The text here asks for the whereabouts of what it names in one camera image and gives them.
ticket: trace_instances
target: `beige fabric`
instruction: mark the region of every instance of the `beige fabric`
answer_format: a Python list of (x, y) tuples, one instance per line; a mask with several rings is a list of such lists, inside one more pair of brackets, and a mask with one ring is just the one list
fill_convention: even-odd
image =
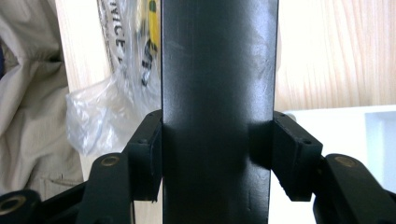
[(0, 195), (35, 189), (42, 200), (82, 181), (65, 135), (68, 93), (53, 1), (2, 0)]

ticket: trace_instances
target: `wooden surface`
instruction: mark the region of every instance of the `wooden surface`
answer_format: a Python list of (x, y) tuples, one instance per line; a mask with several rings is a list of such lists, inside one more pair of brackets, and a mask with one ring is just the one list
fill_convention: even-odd
[[(57, 0), (70, 91), (110, 74), (95, 4)], [(278, 29), (275, 110), (396, 104), (396, 1), (281, 0)], [(160, 203), (136, 205), (162, 223)]]
[(279, 1), (278, 111), (396, 104), (396, 1)]

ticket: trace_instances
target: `white surface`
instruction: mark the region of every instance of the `white surface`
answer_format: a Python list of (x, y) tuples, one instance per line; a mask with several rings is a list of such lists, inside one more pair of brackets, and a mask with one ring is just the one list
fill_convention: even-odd
[[(286, 112), (322, 144), (322, 155), (346, 154), (396, 192), (396, 105)], [(269, 223), (316, 223), (311, 203), (292, 203), (271, 176)]]

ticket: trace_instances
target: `plastic bag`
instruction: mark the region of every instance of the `plastic bag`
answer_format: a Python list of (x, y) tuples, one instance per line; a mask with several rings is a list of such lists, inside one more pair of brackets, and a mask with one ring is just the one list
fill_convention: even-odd
[[(111, 77), (66, 96), (67, 139), (84, 156), (122, 151), (143, 118), (161, 108), (160, 46), (157, 42), (154, 50), (152, 45), (146, 44), (153, 38), (150, 34), (157, 32), (158, 35), (159, 30), (150, 32), (150, 14), (139, 11), (152, 9), (152, 2), (159, 8), (159, 2), (154, 0), (110, 2), (111, 6), (118, 7), (110, 12), (117, 12), (122, 24), (124, 40), (121, 43), (125, 51), (120, 65)], [(137, 7), (145, 3), (148, 7)], [(111, 40), (117, 42), (114, 36), (104, 36), (109, 44)]]

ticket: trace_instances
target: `black vertical pole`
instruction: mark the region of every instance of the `black vertical pole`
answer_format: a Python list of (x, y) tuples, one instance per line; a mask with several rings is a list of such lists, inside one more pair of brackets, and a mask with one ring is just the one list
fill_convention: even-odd
[(266, 223), (277, 0), (163, 1), (163, 223)]

